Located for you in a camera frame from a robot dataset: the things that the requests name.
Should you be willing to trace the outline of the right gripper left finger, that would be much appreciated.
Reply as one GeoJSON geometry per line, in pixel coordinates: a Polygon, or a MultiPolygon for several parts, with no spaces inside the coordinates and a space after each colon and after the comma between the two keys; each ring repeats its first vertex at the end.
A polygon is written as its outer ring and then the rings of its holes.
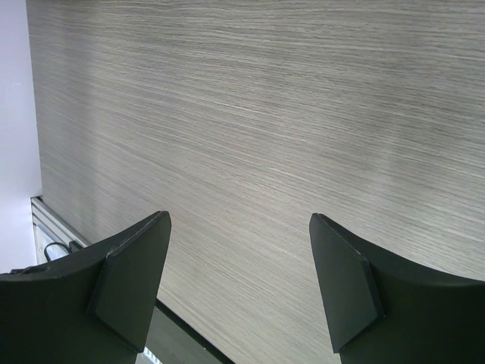
{"type": "Polygon", "coordinates": [[[156,212],[60,259],[1,276],[3,363],[133,363],[171,235],[156,212]]]}

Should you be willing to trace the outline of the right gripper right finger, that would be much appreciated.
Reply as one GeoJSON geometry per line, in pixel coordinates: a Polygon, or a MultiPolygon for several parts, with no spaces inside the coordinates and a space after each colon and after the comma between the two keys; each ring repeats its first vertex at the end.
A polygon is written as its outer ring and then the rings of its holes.
{"type": "Polygon", "coordinates": [[[315,213],[311,250],[343,363],[482,363],[484,283],[403,258],[315,213]]]}

